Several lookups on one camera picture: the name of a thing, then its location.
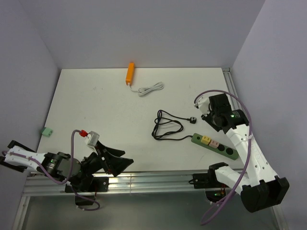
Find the pink and brown plug adapter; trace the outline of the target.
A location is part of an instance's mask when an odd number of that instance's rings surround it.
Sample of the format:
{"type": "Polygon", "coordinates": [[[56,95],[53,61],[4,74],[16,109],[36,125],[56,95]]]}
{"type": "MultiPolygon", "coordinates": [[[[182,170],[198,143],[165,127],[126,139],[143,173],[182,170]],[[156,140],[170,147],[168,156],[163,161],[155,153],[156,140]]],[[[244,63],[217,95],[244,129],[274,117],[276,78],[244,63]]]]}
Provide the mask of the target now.
{"type": "Polygon", "coordinates": [[[211,148],[217,149],[219,147],[219,142],[212,140],[210,141],[210,143],[208,144],[211,148]]]}

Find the yellow USB plug adapter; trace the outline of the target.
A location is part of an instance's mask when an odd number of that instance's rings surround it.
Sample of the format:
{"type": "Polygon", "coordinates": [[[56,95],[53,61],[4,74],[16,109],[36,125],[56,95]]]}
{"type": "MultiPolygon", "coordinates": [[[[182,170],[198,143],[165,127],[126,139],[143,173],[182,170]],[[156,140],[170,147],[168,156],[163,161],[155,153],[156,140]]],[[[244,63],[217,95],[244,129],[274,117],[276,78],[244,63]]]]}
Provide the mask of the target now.
{"type": "Polygon", "coordinates": [[[202,143],[202,144],[209,145],[210,142],[211,142],[211,138],[208,137],[208,136],[203,136],[203,137],[201,138],[201,143],[202,143]]]}

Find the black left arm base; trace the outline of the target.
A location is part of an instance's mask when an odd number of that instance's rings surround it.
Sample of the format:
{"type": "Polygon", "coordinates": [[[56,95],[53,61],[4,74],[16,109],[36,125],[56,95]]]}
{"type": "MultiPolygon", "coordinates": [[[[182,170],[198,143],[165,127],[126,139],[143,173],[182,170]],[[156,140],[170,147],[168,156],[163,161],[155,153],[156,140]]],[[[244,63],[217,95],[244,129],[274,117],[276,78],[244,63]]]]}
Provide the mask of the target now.
{"type": "Polygon", "coordinates": [[[74,195],[74,202],[77,208],[86,211],[95,211],[100,208],[100,204],[96,201],[98,192],[107,192],[109,186],[108,177],[94,177],[92,184],[84,192],[72,186],[65,185],[64,192],[74,195]]]}

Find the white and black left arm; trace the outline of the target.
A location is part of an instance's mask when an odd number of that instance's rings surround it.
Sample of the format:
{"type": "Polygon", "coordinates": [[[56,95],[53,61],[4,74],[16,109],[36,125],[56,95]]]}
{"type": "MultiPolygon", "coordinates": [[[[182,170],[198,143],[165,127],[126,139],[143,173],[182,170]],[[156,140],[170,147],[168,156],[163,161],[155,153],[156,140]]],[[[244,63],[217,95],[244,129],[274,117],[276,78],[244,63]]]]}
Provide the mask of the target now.
{"type": "Polygon", "coordinates": [[[89,192],[94,188],[94,173],[104,170],[114,177],[121,174],[134,163],[133,159],[123,158],[125,151],[109,148],[100,141],[92,149],[88,157],[82,161],[69,154],[36,153],[28,147],[16,142],[11,142],[11,149],[4,151],[4,164],[15,170],[28,170],[49,174],[58,184],[69,182],[77,191],[89,192]]]}

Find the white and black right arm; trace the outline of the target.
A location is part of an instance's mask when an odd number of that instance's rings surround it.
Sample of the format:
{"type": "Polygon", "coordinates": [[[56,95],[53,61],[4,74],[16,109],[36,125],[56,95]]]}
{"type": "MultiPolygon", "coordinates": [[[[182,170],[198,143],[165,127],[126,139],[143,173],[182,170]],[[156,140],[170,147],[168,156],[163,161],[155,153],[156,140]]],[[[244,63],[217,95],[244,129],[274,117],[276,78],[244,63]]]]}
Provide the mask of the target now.
{"type": "Polygon", "coordinates": [[[290,184],[270,166],[252,134],[252,122],[245,107],[234,110],[228,97],[230,93],[218,91],[217,95],[195,101],[201,118],[216,131],[223,131],[230,139],[242,160],[241,173],[221,162],[209,166],[208,183],[217,187],[224,184],[231,188],[229,195],[240,195],[250,213],[278,205],[284,199],[290,184]]]}

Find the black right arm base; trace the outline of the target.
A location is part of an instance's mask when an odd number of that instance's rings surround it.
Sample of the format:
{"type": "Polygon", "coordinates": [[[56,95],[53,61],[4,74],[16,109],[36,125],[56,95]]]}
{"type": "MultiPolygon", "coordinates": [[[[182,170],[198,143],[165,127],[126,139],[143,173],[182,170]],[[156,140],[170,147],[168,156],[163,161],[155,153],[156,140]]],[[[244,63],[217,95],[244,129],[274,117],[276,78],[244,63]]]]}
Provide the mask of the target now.
{"type": "Polygon", "coordinates": [[[226,196],[226,185],[218,182],[215,175],[215,170],[228,166],[228,164],[221,162],[209,166],[206,173],[194,173],[189,184],[194,186],[194,189],[209,189],[216,188],[214,191],[206,191],[206,197],[209,201],[216,203],[226,196]]]}

